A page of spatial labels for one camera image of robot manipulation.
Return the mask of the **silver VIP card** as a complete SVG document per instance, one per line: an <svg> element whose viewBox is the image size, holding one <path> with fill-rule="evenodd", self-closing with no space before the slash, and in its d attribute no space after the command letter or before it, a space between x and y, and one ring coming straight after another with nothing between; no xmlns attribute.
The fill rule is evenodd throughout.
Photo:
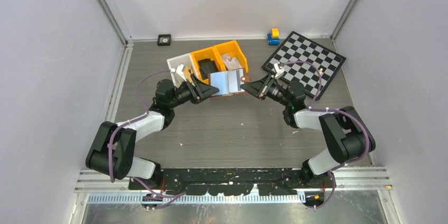
<svg viewBox="0 0 448 224"><path fill-rule="evenodd" d="M230 94L238 94L244 92L241 88L243 84L241 78L244 76L243 69L230 70L227 72L228 77L228 90Z"/></svg>

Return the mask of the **brown leather card holder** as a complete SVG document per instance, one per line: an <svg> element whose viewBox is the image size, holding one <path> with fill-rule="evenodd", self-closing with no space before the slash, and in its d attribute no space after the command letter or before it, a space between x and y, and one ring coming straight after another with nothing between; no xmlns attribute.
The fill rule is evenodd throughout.
<svg viewBox="0 0 448 224"><path fill-rule="evenodd" d="M211 86L219 89L213 97L231 96L245 92L241 85L250 82L250 76L245 74L244 69L219 71L210 74L209 81Z"/></svg>

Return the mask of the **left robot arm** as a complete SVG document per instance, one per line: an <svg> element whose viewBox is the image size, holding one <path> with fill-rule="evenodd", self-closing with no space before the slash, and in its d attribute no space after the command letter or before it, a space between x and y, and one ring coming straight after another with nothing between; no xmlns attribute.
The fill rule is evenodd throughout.
<svg viewBox="0 0 448 224"><path fill-rule="evenodd" d="M109 176L111 182L132 178L149 189L162 182L161 165L134 155L136 143L144 137L166 129L174 119L174 108L186 102L198 104L219 89L193 76L176 87L172 80L157 83L153 103L145 113L131 120L99 125L86 157L86 167Z"/></svg>

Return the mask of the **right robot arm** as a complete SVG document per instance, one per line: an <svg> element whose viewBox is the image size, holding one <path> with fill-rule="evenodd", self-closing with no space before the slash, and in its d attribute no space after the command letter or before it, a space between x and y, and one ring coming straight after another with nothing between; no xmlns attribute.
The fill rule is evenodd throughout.
<svg viewBox="0 0 448 224"><path fill-rule="evenodd" d="M325 150L304 161L300 170L300 182L308 187L317 186L323 175L364 158L375 148L374 139L353 107L307 107L305 88L298 80L292 80L284 87L273 76L267 75L257 81L245 82L241 88L257 99L270 98L283 105L283 118L288 126L322 132Z"/></svg>

